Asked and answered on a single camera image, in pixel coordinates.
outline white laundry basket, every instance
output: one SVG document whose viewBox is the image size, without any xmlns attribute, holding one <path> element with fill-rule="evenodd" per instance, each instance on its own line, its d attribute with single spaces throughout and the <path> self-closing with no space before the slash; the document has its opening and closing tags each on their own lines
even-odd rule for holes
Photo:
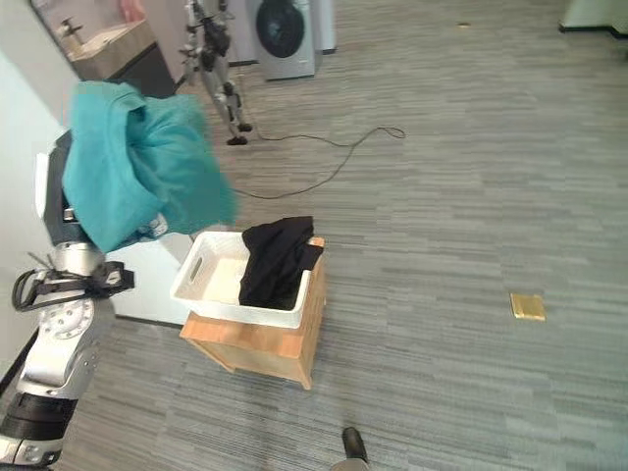
<svg viewBox="0 0 628 471">
<path fill-rule="evenodd" d="M 296 303 L 290 311 L 242 306 L 238 301 L 239 282 L 249 255 L 241 233 L 200 234 L 175 277 L 170 297 L 199 316 L 297 329 L 311 271 L 303 271 Z"/>
</svg>

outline basket handle hole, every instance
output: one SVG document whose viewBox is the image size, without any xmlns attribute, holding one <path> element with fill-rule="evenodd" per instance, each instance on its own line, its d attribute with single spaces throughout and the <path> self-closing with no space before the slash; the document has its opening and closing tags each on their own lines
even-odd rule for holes
<svg viewBox="0 0 628 471">
<path fill-rule="evenodd" d="M 198 257 L 198 260 L 196 260 L 196 263 L 194 264 L 194 268 L 192 269 L 192 273 L 189 274 L 190 282 L 194 281 L 194 279 L 196 278 L 196 275 L 198 275 L 198 271 L 200 270 L 200 266 L 202 264 L 203 264 L 203 257 Z"/>
</svg>

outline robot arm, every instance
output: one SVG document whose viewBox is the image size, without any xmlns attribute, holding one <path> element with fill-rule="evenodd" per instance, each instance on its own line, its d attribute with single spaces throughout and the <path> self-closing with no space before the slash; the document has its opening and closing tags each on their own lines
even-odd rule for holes
<svg viewBox="0 0 628 471">
<path fill-rule="evenodd" d="M 38 178 L 36 206 L 55 245 L 55 260 L 54 267 L 26 272 L 14 286 L 16 309 L 38 310 L 39 332 L 0 424 L 0 469 L 42 469 L 59 459 L 98 363 L 100 339 L 115 319 L 109 296 L 133 288 L 132 272 L 122 263 L 105 262 L 65 199 L 61 177 L 70 145 L 67 133 L 49 159 L 38 163 L 38 176 L 45 178 Z"/>
</svg>

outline black cloth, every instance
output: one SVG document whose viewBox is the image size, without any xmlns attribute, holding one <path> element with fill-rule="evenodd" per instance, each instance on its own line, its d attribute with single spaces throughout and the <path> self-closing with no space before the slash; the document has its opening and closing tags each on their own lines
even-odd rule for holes
<svg viewBox="0 0 628 471">
<path fill-rule="evenodd" d="M 309 245 L 314 235 L 311 216 L 284 218 L 242 233 L 250 252 L 240 281 L 239 303 L 292 309 L 303 270 L 312 270 L 323 247 Z"/>
</svg>

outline small yellow pad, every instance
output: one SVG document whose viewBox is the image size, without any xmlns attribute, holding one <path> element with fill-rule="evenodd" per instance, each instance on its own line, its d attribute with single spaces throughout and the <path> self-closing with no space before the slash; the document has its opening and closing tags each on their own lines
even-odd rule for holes
<svg viewBox="0 0 628 471">
<path fill-rule="evenodd" d="M 510 294 L 512 313 L 517 319 L 529 319 L 532 321 L 545 321 L 546 310 L 543 307 L 543 299 L 537 295 Z"/>
</svg>

